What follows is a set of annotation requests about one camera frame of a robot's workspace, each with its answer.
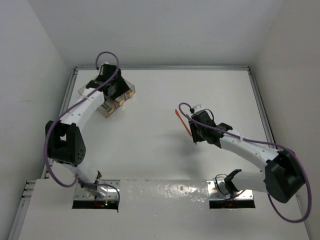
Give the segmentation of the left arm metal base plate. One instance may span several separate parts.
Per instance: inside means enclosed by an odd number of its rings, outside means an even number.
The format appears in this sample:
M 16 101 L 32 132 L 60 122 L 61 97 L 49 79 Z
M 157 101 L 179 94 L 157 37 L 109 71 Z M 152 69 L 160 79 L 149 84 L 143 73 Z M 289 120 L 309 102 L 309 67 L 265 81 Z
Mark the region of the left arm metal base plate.
M 86 185 L 78 182 L 75 187 L 75 201 L 93 201 L 93 200 L 115 200 L 119 199 L 120 181 L 104 180 L 98 181 L 101 185 Z

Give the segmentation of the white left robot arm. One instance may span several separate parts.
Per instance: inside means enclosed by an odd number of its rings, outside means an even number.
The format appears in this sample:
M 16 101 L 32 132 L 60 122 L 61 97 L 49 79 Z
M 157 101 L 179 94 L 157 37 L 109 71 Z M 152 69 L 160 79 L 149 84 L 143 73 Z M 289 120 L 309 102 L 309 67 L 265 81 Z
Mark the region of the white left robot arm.
M 108 88 L 116 88 L 117 84 L 126 84 L 119 65 L 102 64 L 98 67 L 98 75 L 84 87 L 76 103 L 46 124 L 44 161 L 51 177 L 60 186 L 71 188 L 77 182 L 89 188 L 100 186 L 100 172 L 85 160 L 82 130 L 92 114 L 110 97 Z M 49 164 L 50 159 L 69 169 L 74 181 L 70 184 L 60 181 Z

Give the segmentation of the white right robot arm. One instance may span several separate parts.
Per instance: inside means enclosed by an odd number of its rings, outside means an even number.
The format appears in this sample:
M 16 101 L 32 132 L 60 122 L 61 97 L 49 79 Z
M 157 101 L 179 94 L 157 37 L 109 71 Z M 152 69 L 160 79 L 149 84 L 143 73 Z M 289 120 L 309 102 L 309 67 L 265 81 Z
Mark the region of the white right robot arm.
M 213 115 L 201 105 L 194 106 L 190 112 L 189 126 L 194 143 L 205 141 L 242 157 L 259 169 L 258 172 L 233 170 L 217 184 L 221 194 L 234 195 L 249 189 L 287 203 L 306 183 L 301 167 L 288 151 L 242 140 L 230 125 L 216 124 Z

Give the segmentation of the orange plastic knife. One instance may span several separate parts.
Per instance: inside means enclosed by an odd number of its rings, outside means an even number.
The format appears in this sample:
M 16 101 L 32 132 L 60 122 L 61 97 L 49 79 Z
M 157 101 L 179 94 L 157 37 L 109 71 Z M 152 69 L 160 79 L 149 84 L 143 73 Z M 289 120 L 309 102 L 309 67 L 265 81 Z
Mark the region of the orange plastic knife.
M 187 133 L 189 134 L 189 136 L 191 137 L 191 136 L 192 136 L 192 133 L 191 133 L 189 127 L 186 125 L 186 123 L 185 123 L 184 120 L 182 119 L 182 117 L 181 117 L 180 113 L 178 112 L 178 110 L 175 109 L 174 112 L 175 112 L 176 116 L 179 118 L 179 120 L 181 121 L 181 123 L 183 124 L 183 126 L 184 126 L 185 130 L 187 131 Z

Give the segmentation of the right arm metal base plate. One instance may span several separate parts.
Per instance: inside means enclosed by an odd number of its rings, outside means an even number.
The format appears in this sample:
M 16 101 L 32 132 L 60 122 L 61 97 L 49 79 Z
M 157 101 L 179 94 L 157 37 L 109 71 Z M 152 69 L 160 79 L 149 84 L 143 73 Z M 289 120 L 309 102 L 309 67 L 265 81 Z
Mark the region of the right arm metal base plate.
M 207 180 L 207 192 L 208 199 L 210 201 L 253 201 L 254 194 L 252 190 L 241 190 L 239 192 L 235 192 L 233 195 L 226 193 L 226 191 L 221 192 L 220 189 L 224 185 L 224 181 L 222 179 L 212 179 Z

